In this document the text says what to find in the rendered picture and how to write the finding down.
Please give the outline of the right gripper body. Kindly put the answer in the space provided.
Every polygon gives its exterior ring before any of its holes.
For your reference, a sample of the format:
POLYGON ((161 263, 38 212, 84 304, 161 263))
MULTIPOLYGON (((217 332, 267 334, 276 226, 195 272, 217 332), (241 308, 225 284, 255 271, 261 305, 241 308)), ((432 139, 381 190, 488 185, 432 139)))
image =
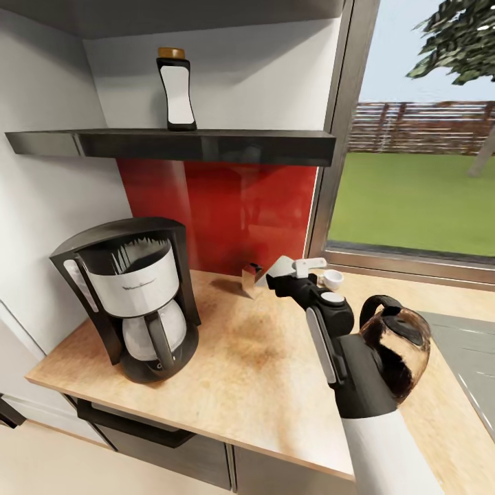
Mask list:
POLYGON ((275 293, 279 298, 291 296, 298 303, 298 293, 301 289, 308 285, 319 287, 318 276, 310 273, 307 278, 296 278, 290 276, 278 276, 275 279, 275 293))

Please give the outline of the electric kettle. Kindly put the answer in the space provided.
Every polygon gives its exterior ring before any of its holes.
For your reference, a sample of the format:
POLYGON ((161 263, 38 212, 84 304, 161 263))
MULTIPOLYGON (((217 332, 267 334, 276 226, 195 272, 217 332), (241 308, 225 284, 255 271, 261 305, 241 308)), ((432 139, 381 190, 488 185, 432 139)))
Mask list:
POLYGON ((391 296, 372 295, 361 308, 358 333, 380 357, 382 380, 399 405, 427 367, 431 338, 428 322, 391 296), (380 305, 383 309, 375 313, 380 305))

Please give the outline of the coffee cup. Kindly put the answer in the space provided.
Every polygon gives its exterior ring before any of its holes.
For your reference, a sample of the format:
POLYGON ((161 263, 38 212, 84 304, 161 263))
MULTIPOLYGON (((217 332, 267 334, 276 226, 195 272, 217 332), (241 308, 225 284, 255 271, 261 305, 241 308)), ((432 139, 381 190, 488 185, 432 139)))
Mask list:
POLYGON ((344 276, 342 275, 342 273, 333 269, 325 270, 324 274, 320 274, 318 276, 318 283, 331 290, 338 288, 343 280, 344 276))

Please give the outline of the bottle of coffee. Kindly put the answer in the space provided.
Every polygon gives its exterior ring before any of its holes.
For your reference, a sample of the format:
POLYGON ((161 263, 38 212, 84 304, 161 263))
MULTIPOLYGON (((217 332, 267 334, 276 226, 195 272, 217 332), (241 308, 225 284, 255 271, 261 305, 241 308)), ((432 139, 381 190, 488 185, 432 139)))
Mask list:
POLYGON ((167 129, 171 131, 197 130, 190 103, 190 61, 183 49, 159 47, 157 69, 163 82, 167 100, 167 129))

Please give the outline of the paper coffee filter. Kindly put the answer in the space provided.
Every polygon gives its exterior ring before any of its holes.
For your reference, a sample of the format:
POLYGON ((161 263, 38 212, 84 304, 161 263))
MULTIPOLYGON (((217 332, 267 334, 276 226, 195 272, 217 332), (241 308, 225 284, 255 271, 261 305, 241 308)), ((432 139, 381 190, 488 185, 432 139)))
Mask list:
POLYGON ((294 260, 288 256, 280 256, 277 262, 275 262, 275 264, 273 264, 273 266, 270 267, 264 275, 262 275, 261 279, 254 285, 254 287, 267 287, 266 274, 270 274, 272 277, 290 276, 293 272, 295 272, 292 268, 293 261, 294 260))

